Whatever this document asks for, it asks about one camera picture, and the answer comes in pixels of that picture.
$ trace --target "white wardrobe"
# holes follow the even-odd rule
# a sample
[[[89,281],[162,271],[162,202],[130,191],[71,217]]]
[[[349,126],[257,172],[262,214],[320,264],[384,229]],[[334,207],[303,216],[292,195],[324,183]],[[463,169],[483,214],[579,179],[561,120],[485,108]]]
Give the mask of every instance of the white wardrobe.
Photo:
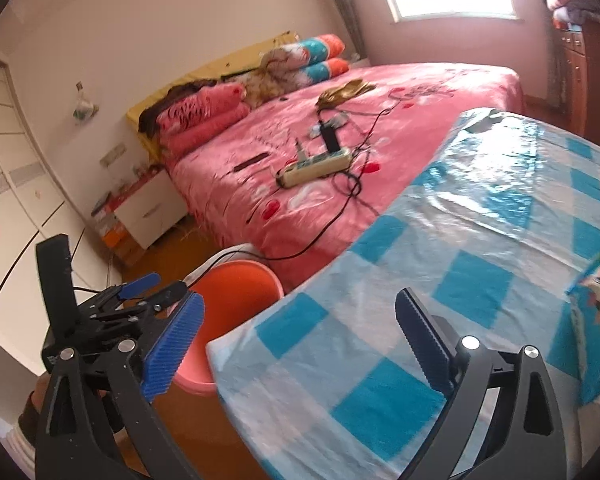
[[[75,285],[101,290],[120,282],[110,254],[56,187],[22,123],[0,67],[0,370],[9,375],[0,373],[0,416],[9,422],[32,378],[44,371],[40,350],[48,320],[35,245],[66,233]],[[78,302],[89,296],[78,292]]]

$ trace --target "wall socket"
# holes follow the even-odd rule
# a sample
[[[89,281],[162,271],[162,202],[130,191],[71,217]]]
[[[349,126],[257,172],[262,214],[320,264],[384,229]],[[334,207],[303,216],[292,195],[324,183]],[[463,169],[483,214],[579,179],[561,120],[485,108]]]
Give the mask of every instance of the wall socket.
[[[105,168],[105,170],[113,164],[116,160],[118,160],[121,156],[126,153],[126,146],[124,142],[120,142],[112,150],[107,152],[105,156],[100,159],[100,165]]]

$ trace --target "wooden dresser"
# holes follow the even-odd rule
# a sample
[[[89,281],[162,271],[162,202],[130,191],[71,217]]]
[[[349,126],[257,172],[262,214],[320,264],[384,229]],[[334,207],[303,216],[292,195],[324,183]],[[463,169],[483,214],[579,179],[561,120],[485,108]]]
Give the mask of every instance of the wooden dresser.
[[[566,111],[569,129],[600,146],[600,24],[558,30],[566,57]]]

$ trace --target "pink pillow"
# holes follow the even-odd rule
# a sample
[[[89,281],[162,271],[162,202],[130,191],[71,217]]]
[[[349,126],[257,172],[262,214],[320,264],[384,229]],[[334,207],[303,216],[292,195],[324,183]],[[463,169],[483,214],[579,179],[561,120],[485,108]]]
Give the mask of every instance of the pink pillow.
[[[219,114],[208,121],[200,123],[198,126],[168,137],[165,144],[170,152],[170,158],[179,160],[187,153],[209,142],[229,126],[249,115],[249,110],[247,104],[240,103],[233,110]]]
[[[163,111],[156,119],[162,139],[233,110],[244,97],[240,83],[205,86]]]

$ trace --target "pink bed sheet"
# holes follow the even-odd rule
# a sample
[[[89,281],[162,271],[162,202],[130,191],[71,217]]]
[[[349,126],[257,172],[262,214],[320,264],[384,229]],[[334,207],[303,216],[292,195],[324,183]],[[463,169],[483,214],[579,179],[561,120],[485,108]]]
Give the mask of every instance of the pink bed sheet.
[[[187,200],[189,211],[223,246],[252,242],[269,257],[305,248],[342,208],[346,197],[330,178],[292,189],[279,189],[273,173],[296,154],[299,139],[309,155],[324,151],[322,139],[310,140],[317,123],[315,102],[325,89],[362,78],[376,89],[343,104],[343,110],[376,114],[404,101],[378,120],[370,138],[369,162],[379,171],[362,175],[360,198],[382,213],[431,160],[458,115],[476,107],[523,112],[517,74],[509,68],[451,63],[418,63],[360,68],[293,92],[257,109],[227,131],[185,156],[171,177]],[[325,112],[325,118],[334,112]],[[351,115],[368,131],[374,116]],[[352,124],[338,130],[343,146],[358,145],[363,136]],[[233,168],[262,152],[270,155],[241,170]],[[358,174],[365,161],[353,164]],[[336,184],[346,188],[346,178]],[[286,290],[326,266],[355,241],[374,220],[374,213],[351,201],[344,214],[320,240],[297,258],[272,262]]]

